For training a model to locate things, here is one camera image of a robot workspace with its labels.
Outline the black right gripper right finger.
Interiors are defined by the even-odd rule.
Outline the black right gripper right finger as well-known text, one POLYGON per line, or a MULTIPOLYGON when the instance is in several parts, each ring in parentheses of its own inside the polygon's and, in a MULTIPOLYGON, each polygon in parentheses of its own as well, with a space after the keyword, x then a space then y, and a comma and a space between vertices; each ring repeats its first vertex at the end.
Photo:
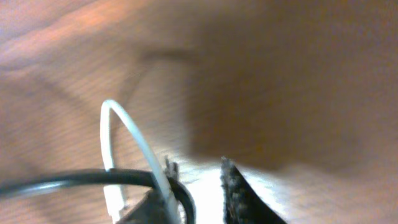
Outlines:
POLYGON ((286 224, 255 193, 231 159, 221 158, 221 186, 224 192, 226 224, 286 224))

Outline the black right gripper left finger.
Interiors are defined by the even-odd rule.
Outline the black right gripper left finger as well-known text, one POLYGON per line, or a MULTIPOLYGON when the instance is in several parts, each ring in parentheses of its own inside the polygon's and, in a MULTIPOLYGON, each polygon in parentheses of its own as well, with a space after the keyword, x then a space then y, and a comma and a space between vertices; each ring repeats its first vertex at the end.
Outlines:
MULTIPOLYGON (((177 209, 177 219, 179 223, 185 223, 186 215, 185 205, 187 204, 187 191, 180 184, 179 180, 179 166, 176 162, 170 161, 165 156, 164 169, 165 175, 172 179, 176 184, 172 189, 172 193, 177 199, 177 204, 174 208, 177 209)), ((157 189, 150 189, 146 196, 127 214, 122 216, 117 224, 169 224, 173 223, 167 211, 167 203, 162 200, 162 194, 157 189)))

